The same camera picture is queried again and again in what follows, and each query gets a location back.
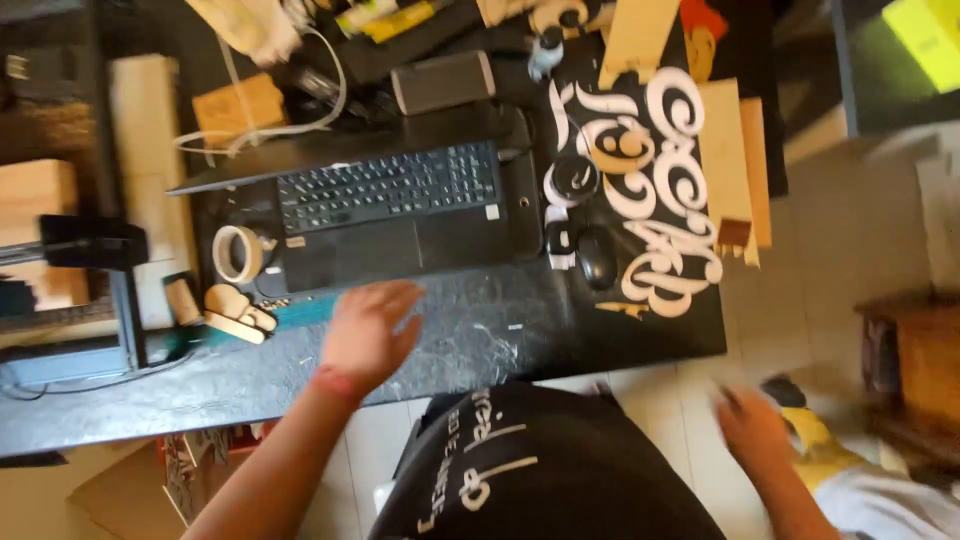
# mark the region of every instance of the glue bottle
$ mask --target glue bottle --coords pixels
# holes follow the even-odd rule
[[[564,59],[564,31],[559,26],[551,26],[534,42],[534,50],[530,53],[527,71],[534,83],[543,80],[543,76],[557,67]]]

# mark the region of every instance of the yellow cloth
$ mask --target yellow cloth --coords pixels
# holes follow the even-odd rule
[[[786,406],[780,414],[793,426],[804,445],[804,453],[794,459],[793,468],[810,493],[824,480],[866,462],[844,448],[812,410]]]

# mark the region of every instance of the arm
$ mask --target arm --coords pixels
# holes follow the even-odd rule
[[[337,439],[361,400],[410,354],[419,316],[405,318],[423,290],[374,283],[340,299],[318,368],[293,406],[204,508],[183,538],[293,538]]]
[[[794,472],[783,419],[756,392],[732,391],[715,406],[731,454],[754,484],[779,540],[840,539]]]

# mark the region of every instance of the black t-shirt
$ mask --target black t-shirt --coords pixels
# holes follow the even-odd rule
[[[724,537],[643,432],[596,397],[475,392],[411,450],[371,538]]]

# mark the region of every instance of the laptop keyboard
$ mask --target laptop keyboard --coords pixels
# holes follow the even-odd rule
[[[277,178],[287,235],[499,202],[492,141],[449,146]]]

